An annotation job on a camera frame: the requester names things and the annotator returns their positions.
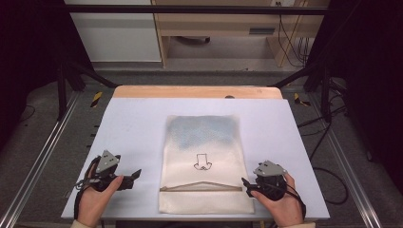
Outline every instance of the white table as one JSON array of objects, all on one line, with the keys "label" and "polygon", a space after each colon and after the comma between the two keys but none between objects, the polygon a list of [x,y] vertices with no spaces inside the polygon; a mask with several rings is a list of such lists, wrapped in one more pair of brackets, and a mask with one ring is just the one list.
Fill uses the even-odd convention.
[{"label": "white table", "polygon": [[[122,155],[116,174],[129,175],[140,168],[143,171],[135,180],[133,189],[115,193],[103,214],[104,219],[271,219],[268,211],[257,201],[255,201],[255,214],[170,215],[159,213],[158,195],[163,163],[165,121],[168,115],[239,116],[240,138],[249,180],[253,181],[256,178],[253,170],[258,167],[259,162],[269,160],[278,163],[296,180],[297,190],[307,205],[306,218],[314,220],[330,217],[290,106],[278,95],[279,91],[273,88],[257,87],[196,87],[194,90],[195,87],[172,86],[163,87],[163,90],[172,88],[180,90],[179,94],[182,95],[177,94],[177,97],[181,98],[161,98],[162,93],[155,92],[160,91],[161,88],[158,86],[130,86],[125,89],[118,88],[111,99],[78,180],[84,176],[90,161],[101,155],[105,149],[114,155]],[[259,91],[260,97],[265,97],[261,94],[269,92],[271,95],[268,97],[272,96],[276,99],[183,98],[197,97],[193,94],[199,92],[198,89],[204,91],[204,96],[205,91],[210,89],[210,91],[218,91],[215,97],[221,97],[223,94],[239,97],[237,90],[240,89],[240,93],[245,90],[248,91],[247,94]],[[74,189],[62,218],[73,217],[76,193]]]}]

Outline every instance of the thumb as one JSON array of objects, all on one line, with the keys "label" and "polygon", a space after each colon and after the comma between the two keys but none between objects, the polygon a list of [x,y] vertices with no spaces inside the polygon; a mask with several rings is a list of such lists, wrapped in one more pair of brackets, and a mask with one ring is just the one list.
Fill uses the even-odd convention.
[{"label": "thumb", "polygon": [[115,193],[116,190],[118,190],[118,188],[121,186],[123,180],[124,180],[124,176],[116,177],[110,183],[110,185],[107,187],[107,189],[104,191],[104,193],[111,197],[113,195],[113,193]]}]

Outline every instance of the fabric bag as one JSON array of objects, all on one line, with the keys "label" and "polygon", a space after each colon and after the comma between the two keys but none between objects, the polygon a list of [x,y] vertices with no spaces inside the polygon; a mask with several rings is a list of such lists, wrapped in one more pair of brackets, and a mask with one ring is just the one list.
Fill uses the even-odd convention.
[{"label": "fabric bag", "polygon": [[254,213],[240,178],[247,178],[247,173],[236,117],[167,118],[161,213]]}]

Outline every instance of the metal rail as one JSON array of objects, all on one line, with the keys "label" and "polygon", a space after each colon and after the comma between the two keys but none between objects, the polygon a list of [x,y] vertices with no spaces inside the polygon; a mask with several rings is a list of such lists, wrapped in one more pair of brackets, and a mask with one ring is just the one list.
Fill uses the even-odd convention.
[{"label": "metal rail", "polygon": [[51,131],[47,142],[39,153],[35,164],[31,167],[29,173],[27,174],[27,177],[20,187],[20,190],[9,206],[7,212],[3,215],[3,217],[1,217],[1,228],[13,227],[15,222],[18,220],[18,217],[24,209],[24,206],[27,203],[33,188],[35,187],[36,182],[39,180],[39,177],[41,176],[42,171],[44,170],[56,143],[58,142],[61,134],[63,133],[63,130],[65,129],[65,126],[67,125],[67,122],[74,110],[80,94],[81,92],[72,93],[72,96],[67,105],[68,109],[65,116],[62,118],[62,120],[56,122],[56,125],[53,127],[53,130]]},{"label": "metal rail", "polygon": [[[321,112],[319,110],[319,102],[317,100],[317,96],[314,96],[311,93],[309,93],[308,96],[317,112],[317,115],[320,116]],[[324,121],[322,121],[322,124],[323,127],[326,127],[326,123]],[[328,139],[329,139],[329,145],[332,147],[332,151],[334,153],[338,167],[340,168],[340,171],[343,174],[344,180],[346,181],[346,184],[355,200],[355,204],[366,226],[369,228],[382,227],[380,220],[376,214],[376,211],[371,205],[371,202],[368,199],[367,194],[364,191],[364,188],[359,182],[359,179],[356,176],[353,167],[348,162],[343,152],[343,149],[338,143],[337,137],[335,135],[335,132],[332,130],[332,127],[328,131]]]}]

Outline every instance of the sleeve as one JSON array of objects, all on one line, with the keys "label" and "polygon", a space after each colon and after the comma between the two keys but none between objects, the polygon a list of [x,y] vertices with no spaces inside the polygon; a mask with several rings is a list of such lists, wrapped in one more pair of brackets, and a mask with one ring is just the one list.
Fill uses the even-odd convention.
[{"label": "sleeve", "polygon": [[283,226],[279,228],[315,228],[316,224],[314,222],[304,222],[300,225],[293,225],[293,226]]},{"label": "sleeve", "polygon": [[91,227],[83,225],[80,222],[78,222],[77,220],[74,220],[73,223],[71,224],[70,228],[91,228]]}]

